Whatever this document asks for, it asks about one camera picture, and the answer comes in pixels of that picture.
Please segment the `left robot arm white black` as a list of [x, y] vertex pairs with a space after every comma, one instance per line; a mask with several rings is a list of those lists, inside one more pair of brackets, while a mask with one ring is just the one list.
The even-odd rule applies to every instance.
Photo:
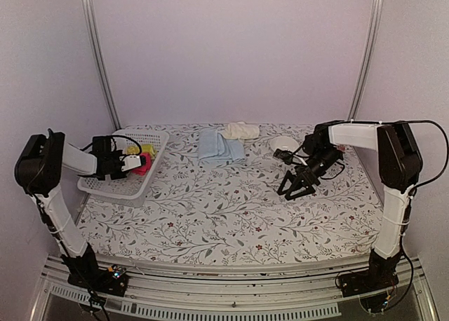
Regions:
[[69, 269], [69, 284], [91, 294], [124, 296], [128, 276], [118, 266], [99, 267], [93, 248], [69, 213], [60, 185], [63, 168], [104, 180], [124, 178], [144, 164], [139, 154], [126, 155], [111, 149], [111, 139], [110, 135], [94, 137], [89, 145], [92, 150], [87, 151], [67, 143], [63, 132], [32, 135], [15, 164], [14, 177], [36, 204], [42, 222], [55, 238]]

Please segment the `green crocodile pattern towel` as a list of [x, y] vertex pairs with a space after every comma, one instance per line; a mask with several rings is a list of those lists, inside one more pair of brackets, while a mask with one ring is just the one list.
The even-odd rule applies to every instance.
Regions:
[[152, 144], [143, 144], [141, 146], [128, 146], [126, 148], [126, 153], [128, 155], [131, 154], [137, 154], [137, 153], [148, 153], [152, 158], [154, 158], [157, 155], [157, 150], [154, 148]]

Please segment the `pink towel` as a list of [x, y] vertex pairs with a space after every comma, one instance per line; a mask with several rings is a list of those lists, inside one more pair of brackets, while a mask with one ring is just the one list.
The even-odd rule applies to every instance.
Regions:
[[143, 152], [140, 154], [140, 160], [142, 165], [138, 168], [134, 168], [131, 170], [132, 173], [143, 176], [145, 175], [152, 166], [152, 158], [149, 153]]

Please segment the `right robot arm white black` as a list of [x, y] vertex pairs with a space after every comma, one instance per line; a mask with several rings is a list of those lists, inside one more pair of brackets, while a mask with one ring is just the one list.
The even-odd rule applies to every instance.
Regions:
[[403, 236], [410, 221], [410, 197], [419, 179], [423, 162], [410, 126], [403, 122], [329, 121], [315, 126], [302, 146], [307, 158], [295, 162], [295, 153], [277, 149], [274, 157], [287, 171], [277, 193], [295, 200], [316, 191], [320, 177], [343, 159], [340, 145], [377, 152], [378, 172], [384, 186], [381, 228], [370, 251], [368, 268], [338, 277], [337, 286], [345, 297], [374, 292], [398, 284], [396, 266], [405, 256]]

